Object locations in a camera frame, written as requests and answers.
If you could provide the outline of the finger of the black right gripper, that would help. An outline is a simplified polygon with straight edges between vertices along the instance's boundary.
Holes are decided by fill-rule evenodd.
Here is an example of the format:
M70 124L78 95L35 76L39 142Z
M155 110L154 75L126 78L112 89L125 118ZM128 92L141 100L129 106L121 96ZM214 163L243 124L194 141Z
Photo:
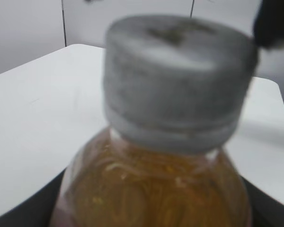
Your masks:
M253 36L257 46L275 49L284 46L284 0L263 0L254 24Z

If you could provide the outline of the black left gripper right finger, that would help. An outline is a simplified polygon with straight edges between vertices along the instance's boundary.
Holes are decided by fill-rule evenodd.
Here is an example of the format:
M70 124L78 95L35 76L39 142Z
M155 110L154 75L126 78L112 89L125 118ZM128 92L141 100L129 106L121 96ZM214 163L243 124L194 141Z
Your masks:
M252 207L253 227L284 227L284 205L242 178Z

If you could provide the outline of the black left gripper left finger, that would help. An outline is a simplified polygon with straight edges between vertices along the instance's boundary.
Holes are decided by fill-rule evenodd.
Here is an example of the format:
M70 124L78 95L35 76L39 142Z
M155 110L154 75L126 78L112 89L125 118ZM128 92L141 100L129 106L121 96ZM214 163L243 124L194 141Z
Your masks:
M0 227L47 227L56 203L64 172L33 196L0 216Z

